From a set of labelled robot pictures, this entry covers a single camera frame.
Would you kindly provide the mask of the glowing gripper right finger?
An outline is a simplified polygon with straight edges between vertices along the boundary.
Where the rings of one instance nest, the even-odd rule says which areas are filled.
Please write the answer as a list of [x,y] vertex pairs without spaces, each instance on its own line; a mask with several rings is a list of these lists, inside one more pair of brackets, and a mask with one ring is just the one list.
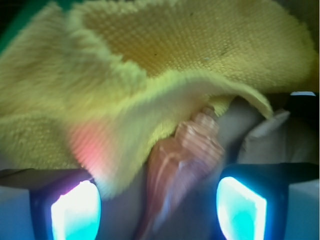
[[319,165],[228,165],[218,181],[216,213],[227,240],[318,240]]

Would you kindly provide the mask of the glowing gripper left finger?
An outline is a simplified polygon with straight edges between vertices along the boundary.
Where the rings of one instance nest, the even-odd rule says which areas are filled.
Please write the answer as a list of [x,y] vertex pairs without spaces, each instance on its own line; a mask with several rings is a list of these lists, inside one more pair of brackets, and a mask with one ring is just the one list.
[[2,240],[94,240],[100,222],[100,193],[86,170],[1,170]]

